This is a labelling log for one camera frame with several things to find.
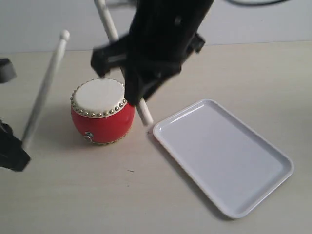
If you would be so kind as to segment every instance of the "white tray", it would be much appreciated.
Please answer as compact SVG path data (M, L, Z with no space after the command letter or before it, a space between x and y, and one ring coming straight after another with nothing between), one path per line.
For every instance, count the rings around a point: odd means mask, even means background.
M246 216L294 171L288 157L212 100L161 121L154 136L230 218Z

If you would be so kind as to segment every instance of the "white drumhead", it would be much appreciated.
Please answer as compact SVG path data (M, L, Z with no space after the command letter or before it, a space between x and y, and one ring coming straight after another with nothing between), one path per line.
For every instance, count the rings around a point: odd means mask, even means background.
M95 79L83 84L74 94L73 101L76 111L89 116L91 113L114 114L125 104L125 88L122 83L105 78Z

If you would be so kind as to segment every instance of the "tray rim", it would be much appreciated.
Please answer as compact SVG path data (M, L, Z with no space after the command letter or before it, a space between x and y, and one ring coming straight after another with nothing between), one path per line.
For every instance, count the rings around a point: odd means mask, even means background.
M181 165L181 162L179 161L178 157L175 156L175 154L169 149L167 145L165 145L165 142L162 142L162 137L160 134L160 127L162 124L167 122L170 119L175 118L178 115L184 114L187 110L193 108L194 106L200 104L200 103L205 103L205 102L212 102L215 105L218 106L222 111L226 112L229 114L232 118L234 118L236 121L238 121L241 125L246 127L248 131L250 131L252 134L256 135L258 138L260 138L265 144L268 144L270 147L272 147L274 150L276 150L279 154L281 154L290 164L290 169L289 171L283 175L272 187L270 187L262 196L260 196L258 199L255 200L247 209L245 209L241 213L232 213L227 210L225 210L222 205L218 203L217 200L212 198L209 195L209 191L205 190L200 182L196 179L195 176L192 175L192 173L188 170L188 168L184 167ZM277 189L286 179L288 179L293 173L294 173L294 163L293 161L285 154L283 153L280 149L278 149L276 146L272 145L268 140L266 140L262 135L258 134L254 129L252 129L249 125L245 124L243 121L241 121L238 117L236 117L233 113L225 109L222 105L220 105L218 102L212 100L212 99L201 99L188 107L176 112L175 114L161 120L155 126L153 127L153 135L157 139L157 141L162 145L162 147L175 159L175 161L178 163L178 165L188 174L188 176L193 180L193 182L201 189L201 191L208 197L208 199L227 217L232 218L232 219L237 219L237 218L243 218L246 215L248 215L257 205L259 205L265 198L267 198L275 189Z

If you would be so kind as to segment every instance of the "black cable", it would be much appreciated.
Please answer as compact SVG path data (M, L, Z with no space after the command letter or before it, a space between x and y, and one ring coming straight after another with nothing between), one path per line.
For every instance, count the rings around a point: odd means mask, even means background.
M235 0L225 0L226 2L236 5L236 6L242 6L242 7L259 7L259 6L269 6L269 5L275 5L283 2L287 2L290 0L274 0L270 2L238 2Z

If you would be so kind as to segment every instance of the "small toy drum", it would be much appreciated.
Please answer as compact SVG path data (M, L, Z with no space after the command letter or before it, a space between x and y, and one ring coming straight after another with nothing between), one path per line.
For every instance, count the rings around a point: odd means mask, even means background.
M73 92L72 119L86 141L109 144L127 134L135 110L124 92L122 83L109 78L94 79Z

